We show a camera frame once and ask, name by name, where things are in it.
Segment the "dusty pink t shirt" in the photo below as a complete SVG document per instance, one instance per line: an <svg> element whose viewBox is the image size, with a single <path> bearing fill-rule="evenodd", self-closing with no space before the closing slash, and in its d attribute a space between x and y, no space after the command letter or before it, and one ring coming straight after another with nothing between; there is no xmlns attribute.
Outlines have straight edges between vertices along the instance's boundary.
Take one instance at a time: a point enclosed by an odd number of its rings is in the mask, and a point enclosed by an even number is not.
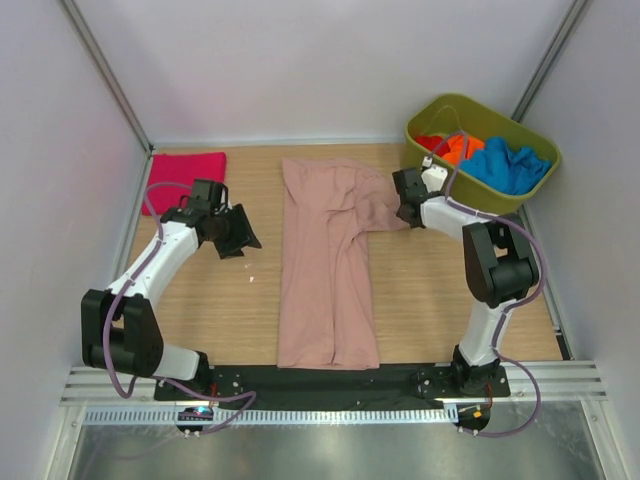
<svg viewBox="0 0 640 480"><path fill-rule="evenodd" d="M380 365L368 235L406 228L391 180L349 159L285 159L280 368Z"/></svg>

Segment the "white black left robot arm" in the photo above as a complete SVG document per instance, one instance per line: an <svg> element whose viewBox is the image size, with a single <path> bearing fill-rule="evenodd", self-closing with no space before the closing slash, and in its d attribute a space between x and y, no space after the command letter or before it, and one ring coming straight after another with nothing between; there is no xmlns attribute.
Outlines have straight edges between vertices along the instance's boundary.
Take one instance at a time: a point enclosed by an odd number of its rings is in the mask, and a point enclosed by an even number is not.
<svg viewBox="0 0 640 480"><path fill-rule="evenodd" d="M183 264L205 243L222 259L258 249L244 207L232 204L228 187L196 179L177 205L149 213L155 235L130 267L103 290L90 289L81 300L82 358L85 365L109 375L118 395L129 398L132 380L150 378L168 384L191 400L204 398L213 380L205 353L167 343L155 308Z"/></svg>

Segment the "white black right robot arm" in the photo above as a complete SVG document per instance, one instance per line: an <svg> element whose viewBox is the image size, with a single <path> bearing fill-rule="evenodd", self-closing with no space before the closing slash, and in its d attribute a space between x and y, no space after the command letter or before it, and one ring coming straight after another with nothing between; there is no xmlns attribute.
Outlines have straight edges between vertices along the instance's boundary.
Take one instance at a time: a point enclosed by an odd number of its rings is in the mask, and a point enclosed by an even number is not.
<svg viewBox="0 0 640 480"><path fill-rule="evenodd" d="M450 382L459 394L472 396L496 378L505 327L541 273L518 215L477 211L429 190L425 177L415 168L392 173L400 199L397 216L412 228L437 230L462 242L474 303L467 330L454 347Z"/></svg>

